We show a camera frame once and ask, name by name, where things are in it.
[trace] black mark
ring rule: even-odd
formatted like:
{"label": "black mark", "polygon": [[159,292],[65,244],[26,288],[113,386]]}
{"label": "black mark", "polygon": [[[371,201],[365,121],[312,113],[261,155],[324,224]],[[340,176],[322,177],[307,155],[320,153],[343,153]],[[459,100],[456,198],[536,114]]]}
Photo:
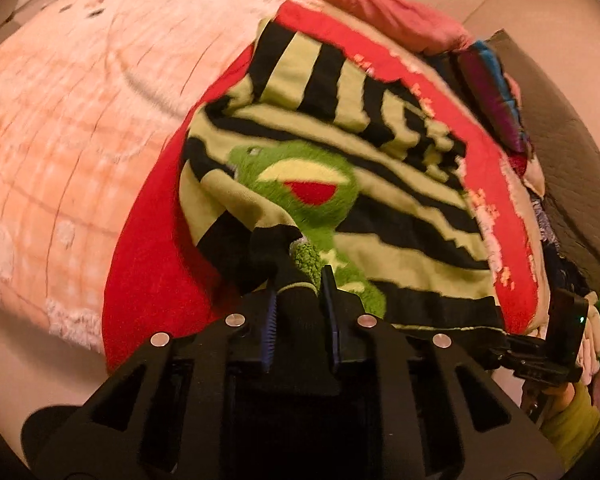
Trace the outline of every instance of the black mark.
{"label": "black mark", "polygon": [[92,10],[89,14],[87,14],[87,18],[93,18],[94,16],[102,14],[103,12],[104,12],[104,9]]}

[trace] yellow upper mouth patch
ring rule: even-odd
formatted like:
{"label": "yellow upper mouth patch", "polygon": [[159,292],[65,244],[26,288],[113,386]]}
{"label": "yellow upper mouth patch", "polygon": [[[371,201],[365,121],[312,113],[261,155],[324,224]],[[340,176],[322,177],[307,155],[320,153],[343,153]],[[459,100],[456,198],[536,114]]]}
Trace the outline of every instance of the yellow upper mouth patch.
{"label": "yellow upper mouth patch", "polygon": [[346,184],[349,179],[339,171],[304,158],[285,158],[266,168],[258,176],[259,181],[321,182]]}

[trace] yellow star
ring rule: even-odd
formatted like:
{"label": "yellow star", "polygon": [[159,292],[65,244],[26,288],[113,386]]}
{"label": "yellow star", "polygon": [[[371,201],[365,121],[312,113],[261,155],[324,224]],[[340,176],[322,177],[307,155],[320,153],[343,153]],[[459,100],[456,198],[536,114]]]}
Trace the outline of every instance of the yellow star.
{"label": "yellow star", "polygon": [[336,253],[336,249],[332,249],[328,253],[321,251],[318,253],[318,256],[327,264],[331,266],[333,272],[336,272],[340,267],[346,267],[347,263],[338,259],[338,255]]}

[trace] metal pin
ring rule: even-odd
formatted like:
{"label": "metal pin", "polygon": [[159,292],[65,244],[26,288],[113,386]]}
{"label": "metal pin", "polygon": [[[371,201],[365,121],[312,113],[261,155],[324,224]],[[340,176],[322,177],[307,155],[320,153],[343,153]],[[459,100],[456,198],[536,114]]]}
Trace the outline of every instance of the metal pin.
{"label": "metal pin", "polygon": [[447,334],[436,334],[433,336],[432,341],[438,348],[449,348],[451,346],[451,338]]}
{"label": "metal pin", "polygon": [[224,322],[229,326],[238,327],[244,325],[246,319],[242,314],[229,314]]}
{"label": "metal pin", "polygon": [[378,324],[378,320],[371,314],[363,314],[358,318],[358,324],[364,328],[373,328]]}
{"label": "metal pin", "polygon": [[171,337],[166,332],[156,332],[151,336],[151,344],[154,346],[165,346]]}

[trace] floor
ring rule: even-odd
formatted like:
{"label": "floor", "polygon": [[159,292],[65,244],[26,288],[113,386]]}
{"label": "floor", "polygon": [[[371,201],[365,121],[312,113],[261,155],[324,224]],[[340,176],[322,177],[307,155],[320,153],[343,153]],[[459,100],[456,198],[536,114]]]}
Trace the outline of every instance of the floor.
{"label": "floor", "polygon": [[504,28],[560,87],[600,148],[600,0],[487,0],[465,21]]}

